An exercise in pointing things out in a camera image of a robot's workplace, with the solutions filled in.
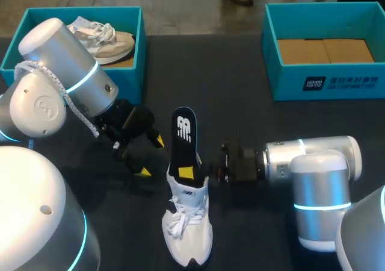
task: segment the blue box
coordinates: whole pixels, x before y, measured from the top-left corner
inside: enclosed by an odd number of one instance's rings
[[[146,60],[146,31],[141,7],[28,8],[0,67],[7,85],[13,83],[15,65],[23,61],[17,48],[29,31],[49,18],[59,18],[68,25],[78,16],[103,24],[110,23],[117,31],[136,36],[133,66],[109,67],[104,70],[119,87],[119,98],[127,98],[132,104],[140,104]]]
[[[363,39],[375,62],[284,64],[280,39]],[[262,51],[276,101],[385,98],[385,12],[377,2],[267,4]]]

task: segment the white shoe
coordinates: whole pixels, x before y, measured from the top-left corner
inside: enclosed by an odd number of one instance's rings
[[[79,16],[67,27],[100,65],[113,63],[135,50],[132,34],[115,31],[109,23],[91,22]]]
[[[208,178],[202,188],[194,188],[179,184],[167,171],[167,181],[173,194],[173,205],[162,219],[168,250],[183,267],[201,266],[209,258],[212,246]]]

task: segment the box logo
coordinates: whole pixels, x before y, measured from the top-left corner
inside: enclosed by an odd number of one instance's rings
[[[303,91],[321,90],[324,86],[326,76],[309,76],[303,85]]]

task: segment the circular hole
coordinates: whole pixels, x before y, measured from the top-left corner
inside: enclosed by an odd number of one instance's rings
[[[40,207],[40,212],[42,212],[44,215],[51,215],[52,214],[51,208],[47,205],[42,205]]]

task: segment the new balance logo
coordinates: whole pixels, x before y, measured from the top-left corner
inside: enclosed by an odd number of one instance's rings
[[[183,190],[182,193],[188,196],[195,196],[195,193],[193,193],[192,191]]]
[[[188,119],[184,119],[181,116],[178,116],[178,136],[185,139],[189,143],[191,143],[191,128],[190,128],[190,121]]]

